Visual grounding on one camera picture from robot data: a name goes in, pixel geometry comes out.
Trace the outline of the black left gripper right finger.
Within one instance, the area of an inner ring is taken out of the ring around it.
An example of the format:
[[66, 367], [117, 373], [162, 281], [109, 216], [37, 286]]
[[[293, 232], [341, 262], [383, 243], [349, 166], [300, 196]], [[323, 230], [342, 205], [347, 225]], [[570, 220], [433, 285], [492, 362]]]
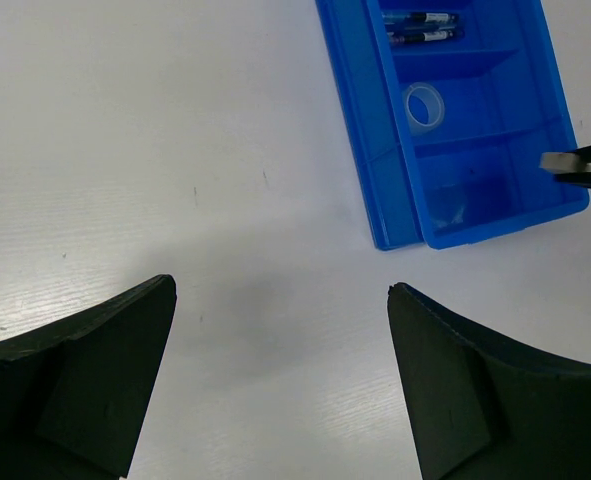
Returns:
[[591, 479], [591, 364], [516, 341], [408, 284], [389, 325], [425, 479]]

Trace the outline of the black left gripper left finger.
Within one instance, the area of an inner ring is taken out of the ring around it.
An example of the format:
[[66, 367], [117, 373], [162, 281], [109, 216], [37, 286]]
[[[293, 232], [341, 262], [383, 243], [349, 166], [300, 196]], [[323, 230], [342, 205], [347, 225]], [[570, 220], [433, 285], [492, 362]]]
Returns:
[[0, 479], [127, 477], [176, 301], [158, 275], [0, 341]]

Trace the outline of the white eraser block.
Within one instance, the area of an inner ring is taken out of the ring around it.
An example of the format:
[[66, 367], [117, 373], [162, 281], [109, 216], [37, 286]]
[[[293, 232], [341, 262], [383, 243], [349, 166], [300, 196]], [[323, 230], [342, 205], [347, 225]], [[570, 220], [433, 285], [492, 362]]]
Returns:
[[541, 157], [540, 167], [552, 174], [570, 174], [578, 171], [579, 157], [572, 152], [547, 152]]

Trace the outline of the clear tape roll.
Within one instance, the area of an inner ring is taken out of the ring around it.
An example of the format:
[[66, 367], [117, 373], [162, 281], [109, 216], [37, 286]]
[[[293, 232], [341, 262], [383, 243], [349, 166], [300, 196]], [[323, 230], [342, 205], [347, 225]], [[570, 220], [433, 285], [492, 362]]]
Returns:
[[408, 86], [403, 103], [412, 136], [420, 136], [438, 128], [445, 118], [445, 103], [439, 91], [428, 83]]

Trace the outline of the dark blue gel pen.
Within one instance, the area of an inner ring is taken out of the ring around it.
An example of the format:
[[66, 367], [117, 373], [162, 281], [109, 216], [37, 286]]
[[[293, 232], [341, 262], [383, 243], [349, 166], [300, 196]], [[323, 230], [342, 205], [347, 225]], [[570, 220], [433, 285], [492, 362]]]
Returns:
[[392, 47], [419, 45], [425, 43], [445, 42], [461, 39], [465, 31], [461, 28], [425, 32], [393, 32], [388, 35]]

